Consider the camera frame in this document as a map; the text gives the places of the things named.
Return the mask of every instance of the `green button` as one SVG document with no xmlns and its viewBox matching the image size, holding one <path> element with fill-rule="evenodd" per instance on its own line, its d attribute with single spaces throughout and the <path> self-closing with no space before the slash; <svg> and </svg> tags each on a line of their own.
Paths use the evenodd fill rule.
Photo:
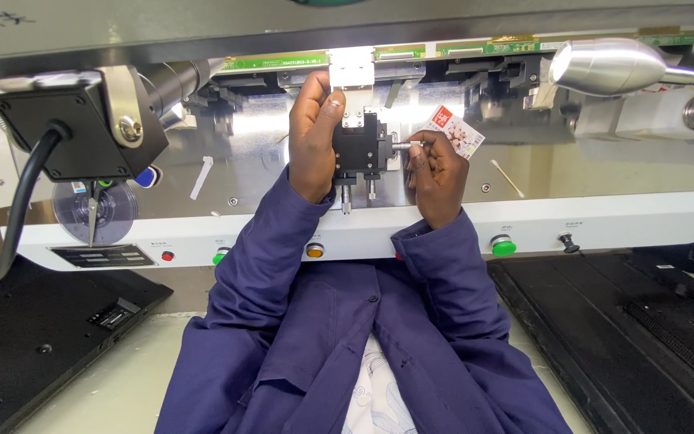
<svg viewBox="0 0 694 434">
<path fill-rule="evenodd" d="M 516 245 L 510 241 L 497 242 L 492 246 L 492 253 L 495 256 L 508 256 L 516 251 Z"/>
</svg>

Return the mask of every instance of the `jacket sleeve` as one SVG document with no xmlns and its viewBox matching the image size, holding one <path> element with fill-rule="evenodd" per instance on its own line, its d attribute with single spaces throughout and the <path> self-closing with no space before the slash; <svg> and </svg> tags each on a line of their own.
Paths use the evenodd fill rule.
<svg viewBox="0 0 694 434">
<path fill-rule="evenodd" d="M 218 432 L 256 379 L 288 309 L 304 244 L 331 207 L 305 201 L 288 168 L 216 266 L 204 318 L 189 321 L 159 412 L 157 434 Z"/>
<path fill-rule="evenodd" d="M 529 358 L 508 344 L 510 317 L 496 301 L 473 223 L 462 211 L 432 230 L 417 222 L 392 237 L 412 276 L 427 284 L 431 321 L 500 420 L 519 432 L 571 433 Z"/>
</svg>

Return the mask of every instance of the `white tape strip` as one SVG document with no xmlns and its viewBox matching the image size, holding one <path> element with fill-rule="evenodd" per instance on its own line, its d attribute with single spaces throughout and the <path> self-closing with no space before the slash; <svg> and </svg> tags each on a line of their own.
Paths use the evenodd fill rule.
<svg viewBox="0 0 694 434">
<path fill-rule="evenodd" d="M 200 171 L 200 176 L 198 176 L 197 182 L 194 183 L 194 188 L 192 188 L 192 194 L 189 194 L 189 197 L 193 201 L 198 200 L 198 194 L 200 193 L 202 184 L 205 182 L 205 179 L 207 178 L 207 173 L 210 172 L 210 168 L 213 167 L 213 157 L 203 157 L 203 162 L 203 168 Z"/>
</svg>

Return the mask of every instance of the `small packet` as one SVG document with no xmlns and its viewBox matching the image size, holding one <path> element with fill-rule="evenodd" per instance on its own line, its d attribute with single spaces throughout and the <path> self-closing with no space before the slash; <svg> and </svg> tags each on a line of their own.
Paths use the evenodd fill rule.
<svg viewBox="0 0 694 434">
<path fill-rule="evenodd" d="M 476 131 L 461 117 L 454 116 L 445 106 L 438 106 L 433 117 L 427 122 L 423 130 L 442 131 L 454 146 L 454 151 L 470 160 L 470 155 L 484 143 L 484 135 Z"/>
</svg>

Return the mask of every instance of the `screw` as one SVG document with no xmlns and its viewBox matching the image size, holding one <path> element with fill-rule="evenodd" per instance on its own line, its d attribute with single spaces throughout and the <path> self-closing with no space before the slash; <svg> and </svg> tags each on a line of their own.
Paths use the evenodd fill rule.
<svg viewBox="0 0 694 434">
<path fill-rule="evenodd" d="M 143 127 L 139 121 L 136 121 L 130 116 L 122 116 L 119 123 L 122 137 L 127 141 L 136 141 L 143 135 Z"/>
</svg>

